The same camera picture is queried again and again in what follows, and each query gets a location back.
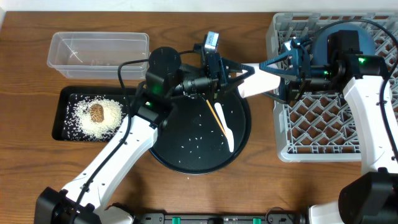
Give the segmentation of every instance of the wooden table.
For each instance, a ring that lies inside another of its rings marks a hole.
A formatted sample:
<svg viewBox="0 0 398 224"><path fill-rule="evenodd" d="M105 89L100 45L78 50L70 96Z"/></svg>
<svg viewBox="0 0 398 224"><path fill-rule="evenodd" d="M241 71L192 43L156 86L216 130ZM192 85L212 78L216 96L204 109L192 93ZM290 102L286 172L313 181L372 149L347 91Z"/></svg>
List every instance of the wooden table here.
<svg viewBox="0 0 398 224"><path fill-rule="evenodd" d="M0 33L0 223L32 223L35 201L60 190L105 143L51 137L60 90L68 85L119 86L116 80L69 80L46 65L59 31L145 32L150 50L190 50L209 31L220 33L220 54L238 62L266 57L271 13L7 12ZM195 62L197 58L185 60ZM137 82L126 82L128 86ZM248 99L252 131L241 155L207 175L185 175L146 152L110 203L137 213L262 213L331 202L360 176L360 163L284 163L276 153L272 100Z"/></svg>

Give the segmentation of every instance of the black cable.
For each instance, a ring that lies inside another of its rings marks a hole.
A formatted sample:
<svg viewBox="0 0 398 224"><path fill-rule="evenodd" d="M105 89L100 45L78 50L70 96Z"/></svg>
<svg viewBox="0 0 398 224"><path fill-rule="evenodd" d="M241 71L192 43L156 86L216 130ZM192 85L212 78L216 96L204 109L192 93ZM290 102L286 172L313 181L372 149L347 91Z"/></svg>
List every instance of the black cable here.
<svg viewBox="0 0 398 224"><path fill-rule="evenodd" d="M281 207L272 207L270 210L268 210L268 212L266 213L266 222L267 222L268 224L272 224L270 221L268 221L268 213L269 213L270 211L272 211L272 210L275 210L275 209L280 209L280 210L282 210L282 211L285 211L285 210L284 210L283 208L281 208ZM292 221L292 223L294 223L293 218L290 217L289 214L286 214L286 216L287 216L287 218L290 219L290 221Z"/></svg>
<svg viewBox="0 0 398 224"><path fill-rule="evenodd" d="M130 61L130 62L123 62L118 67L118 78L119 78L120 86L122 88L124 99L126 101L126 109L127 109L127 116L128 116L127 130L126 130L126 133L124 133L124 136L120 140L119 144L112 150L111 153L109 153L109 155L97 167L97 169L95 169L95 171L90 176L90 178L87 180L87 182L85 184L83 184L83 188L82 188L82 190L81 190L81 192L79 194L79 197L76 200L75 207L73 208L73 211L72 211L73 213L72 213L72 215L70 217L70 222L69 222L70 224L73 224L75 222L75 217L76 217L76 213L77 213L79 204L80 204L81 200L83 199L83 196L84 196L85 192L87 191L88 187L90 186L91 181L94 180L95 176L100 172L100 170L105 166L105 164L112 158L112 156L118 151L118 149L124 144L124 142L126 141L127 137L129 136L129 132L130 132L130 128L131 128L131 119L132 119L131 108L134 107L134 104L136 102L136 98L133 99L132 106L130 106L129 95L127 94L126 87L124 86L123 79L122 79L122 76L121 76L122 67L125 66L125 65L132 64L132 63L141 63L141 62L147 62L147 61L148 61L148 59L135 60L135 61ZM141 92L142 87L144 86L144 83L145 83L145 81L141 82L138 85L138 88L136 90L136 95L138 95Z"/></svg>
<svg viewBox="0 0 398 224"><path fill-rule="evenodd" d="M391 38L393 43L398 47L398 41L394 37L394 35L391 34L391 32L389 32L386 28L384 28L382 25L378 24L377 22L369 21L367 19L349 19L349 20L345 20L345 21L337 21L337 22L334 22L334 23L328 24L327 26L322 27L321 29L319 29L315 33L313 33L312 35L313 36L319 35L327 28L337 25L337 24L342 24L345 22L366 22L368 24L372 24L372 25L376 26L377 28L379 28L380 30L383 30ZM379 94L379 104L380 104L381 116L383 118L384 126L386 127L386 132L387 132L388 138L390 140L391 148L392 148L392 151L394 152L395 160L398 162L397 145L394 140L394 137L392 136L391 128L390 128L390 125L389 125L388 119L387 119L386 108L384 107L384 103L385 103L384 102L384 89L386 88L387 83L388 83L391 75L394 73L394 70L396 69L397 65L398 65L398 60L396 60L394 62L394 64L392 65L392 67L390 69L389 76L384 79L384 81L381 85L380 94Z"/></svg>
<svg viewBox="0 0 398 224"><path fill-rule="evenodd" d="M179 52L179 54L181 55L181 54L190 54L190 53L196 53L194 50L186 50L186 51L183 51L183 52Z"/></svg>

